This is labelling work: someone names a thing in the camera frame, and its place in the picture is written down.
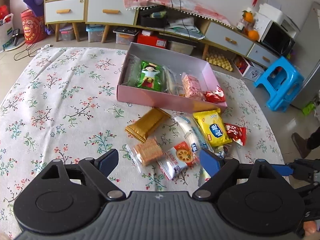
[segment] person's leg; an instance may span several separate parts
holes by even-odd
[[[320,146],[320,127],[308,139],[302,138],[298,133],[293,133],[291,138],[301,157],[306,158],[311,150]]]

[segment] refrigerator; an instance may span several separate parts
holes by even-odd
[[[304,77],[304,82],[291,104],[302,109],[320,90],[320,4],[313,2],[293,52],[291,63]]]

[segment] white drawer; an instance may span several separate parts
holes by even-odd
[[[86,22],[133,25],[135,13],[125,9],[123,0],[89,0]]]
[[[240,34],[225,28],[217,23],[211,22],[205,37],[214,43],[231,49],[246,56],[253,42]]]
[[[46,23],[84,20],[84,0],[53,1],[44,6]]]
[[[277,56],[273,55],[271,52],[267,51],[265,48],[259,46],[258,44],[254,44],[252,46],[252,49],[248,53],[247,57],[265,67],[269,67],[278,59]]]

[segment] wooden drawer handle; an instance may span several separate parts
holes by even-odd
[[[103,13],[109,13],[109,14],[118,14],[120,11],[119,11],[119,10],[107,10],[107,9],[103,9],[102,12],[103,12]]]
[[[236,42],[236,41],[234,41],[234,40],[232,40],[232,39],[230,39],[230,38],[228,38],[228,37],[226,37],[226,41],[228,41],[228,42],[230,42],[230,43],[232,43],[232,44],[234,44],[234,45],[237,45],[237,42]]]
[[[270,59],[268,59],[267,57],[263,56],[262,59],[265,60],[266,62],[270,63]]]
[[[69,13],[71,10],[70,9],[64,9],[64,10],[57,10],[58,14],[65,14],[65,13]]]

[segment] black microwave door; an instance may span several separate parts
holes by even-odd
[[[272,23],[262,42],[281,56],[287,56],[294,45],[294,40],[276,23]]]

